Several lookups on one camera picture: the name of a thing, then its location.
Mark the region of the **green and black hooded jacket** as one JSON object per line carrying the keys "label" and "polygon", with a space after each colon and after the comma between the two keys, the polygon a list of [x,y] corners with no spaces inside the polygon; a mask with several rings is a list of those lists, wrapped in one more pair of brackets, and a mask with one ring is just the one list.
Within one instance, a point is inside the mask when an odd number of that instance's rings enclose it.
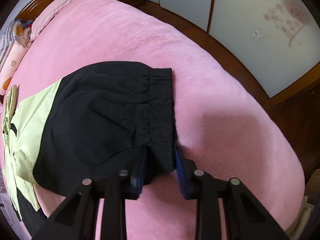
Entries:
{"label": "green and black hooded jacket", "polygon": [[35,185],[67,196],[85,178],[131,169],[146,151],[144,182],[175,169],[172,70],[140,62],[85,66],[3,111],[3,175],[16,212],[40,209]]}

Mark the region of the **pink fleece bed sheet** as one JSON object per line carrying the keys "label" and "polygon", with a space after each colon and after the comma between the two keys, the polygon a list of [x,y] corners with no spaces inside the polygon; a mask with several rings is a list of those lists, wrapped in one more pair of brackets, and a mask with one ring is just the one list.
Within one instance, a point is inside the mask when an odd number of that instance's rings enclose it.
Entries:
{"label": "pink fleece bed sheet", "polygon": [[173,26],[113,0],[73,0],[44,28],[13,77],[20,98],[100,61],[139,61],[174,75],[178,141],[216,178],[238,177],[284,230],[304,195],[302,166],[256,100]]}

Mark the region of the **white floral wardrobe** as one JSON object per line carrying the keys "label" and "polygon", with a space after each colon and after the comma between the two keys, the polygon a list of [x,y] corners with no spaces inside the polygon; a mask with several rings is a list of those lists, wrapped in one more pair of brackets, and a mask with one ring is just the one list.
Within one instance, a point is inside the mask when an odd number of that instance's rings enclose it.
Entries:
{"label": "white floral wardrobe", "polygon": [[150,0],[224,45],[269,97],[319,62],[319,26],[301,0]]}

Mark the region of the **pink pillow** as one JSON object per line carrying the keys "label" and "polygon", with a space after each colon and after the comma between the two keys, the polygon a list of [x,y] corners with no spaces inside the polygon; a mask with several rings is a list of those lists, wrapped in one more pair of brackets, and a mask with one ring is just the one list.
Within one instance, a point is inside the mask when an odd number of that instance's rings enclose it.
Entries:
{"label": "pink pillow", "polygon": [[30,40],[34,41],[48,23],[72,0],[54,0],[35,19],[31,25]]}

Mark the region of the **folded pink cartoon quilt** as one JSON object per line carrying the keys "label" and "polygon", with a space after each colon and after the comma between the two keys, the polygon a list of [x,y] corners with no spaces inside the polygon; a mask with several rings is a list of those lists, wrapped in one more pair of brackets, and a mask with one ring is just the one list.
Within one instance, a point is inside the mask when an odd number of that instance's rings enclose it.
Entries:
{"label": "folded pink cartoon quilt", "polygon": [[31,28],[23,28],[20,20],[12,21],[1,40],[1,95],[5,95],[10,81],[32,42]]}

